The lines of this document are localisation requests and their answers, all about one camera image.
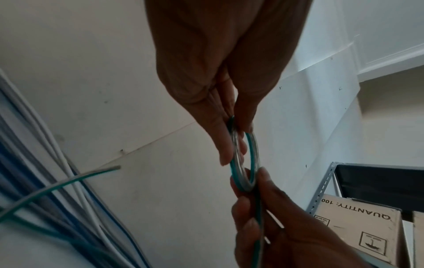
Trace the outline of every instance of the cable bundle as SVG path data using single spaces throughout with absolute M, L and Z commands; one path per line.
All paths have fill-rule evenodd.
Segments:
M 116 169 L 79 174 L 45 122 L 0 70 L 0 193 L 14 202 L 0 207 L 0 224 L 8 219 L 68 241 L 95 267 L 150 268 L 130 232 L 83 181 Z M 63 189 L 69 184 L 74 191 Z M 24 206 L 53 230 L 15 216 Z M 118 239 L 116 230 L 125 239 Z

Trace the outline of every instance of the white cable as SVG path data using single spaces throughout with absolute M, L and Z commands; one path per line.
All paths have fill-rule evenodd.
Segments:
M 73 177 L 74 174 L 72 173 L 72 170 L 68 164 L 68 161 L 66 160 L 65 156 L 62 153 L 62 150 L 60 149 L 59 145 L 57 144 L 56 140 L 53 137 L 53 134 L 51 133 L 50 129 L 47 127 L 46 123 L 43 121 L 41 116 L 37 113 L 37 111 L 32 107 L 32 105 L 25 99 L 25 97 L 20 93 L 18 88 L 12 84 L 10 80 L 7 79 L 6 75 L 0 70 L 0 75 L 6 80 L 6 82 L 9 84 L 10 88 L 13 90 L 13 94 L 17 97 L 14 98 L 15 100 L 19 100 L 22 105 L 24 106 L 23 110 L 27 110 L 29 114 L 35 119 L 36 124 L 39 125 L 41 128 L 41 131 L 44 133 L 44 135 L 47 138 L 48 143 L 52 146 L 54 153 L 59 158 L 59 161 L 62 163 L 65 172 L 68 177 Z M 76 182 L 73 185 L 73 188 L 75 189 L 75 192 L 78 196 L 78 199 L 80 200 L 84 210 L 87 212 L 88 217 L 93 224 L 97 234 L 99 235 L 100 239 L 105 243 L 106 247 L 119 259 L 121 260 L 126 266 L 129 268 L 135 268 L 125 257 L 122 256 L 121 253 L 114 247 L 114 245 L 109 241 L 109 239 L 106 237 L 105 233 L 100 227 L 99 219 L 97 218 L 96 214 L 93 211 L 93 208 L 90 206 L 90 204 L 87 201 L 87 198 L 90 198 L 89 196 L 86 198 L 84 196 L 84 193 L 82 191 L 82 185 L 80 182 Z

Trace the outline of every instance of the black panel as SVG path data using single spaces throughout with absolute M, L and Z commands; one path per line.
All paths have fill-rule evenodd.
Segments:
M 424 170 L 394 167 L 338 165 L 335 170 L 343 197 L 424 212 Z

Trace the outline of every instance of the hand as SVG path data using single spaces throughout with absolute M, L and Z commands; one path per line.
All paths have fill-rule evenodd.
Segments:
M 145 0 L 158 76 L 210 135 L 221 165 L 233 158 L 226 122 L 235 115 L 238 129 L 252 132 L 256 108 L 292 57 L 311 2 Z
M 263 268 L 369 267 L 332 230 L 279 190 L 265 168 L 258 171 L 257 179 L 264 209 L 284 225 L 281 228 L 269 213 L 264 212 L 265 236 L 271 243 L 265 243 Z M 259 225 L 253 218 L 253 196 L 242 194 L 232 179 L 231 186 L 238 197 L 231 210 L 238 231 L 235 259 L 239 267 L 250 268 L 254 243 L 260 239 Z

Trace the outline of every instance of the cardboard box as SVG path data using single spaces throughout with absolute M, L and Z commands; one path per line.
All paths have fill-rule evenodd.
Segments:
M 424 268 L 424 213 L 414 211 L 415 268 Z
M 315 218 L 378 267 L 409 267 L 401 212 L 394 208 L 324 195 Z

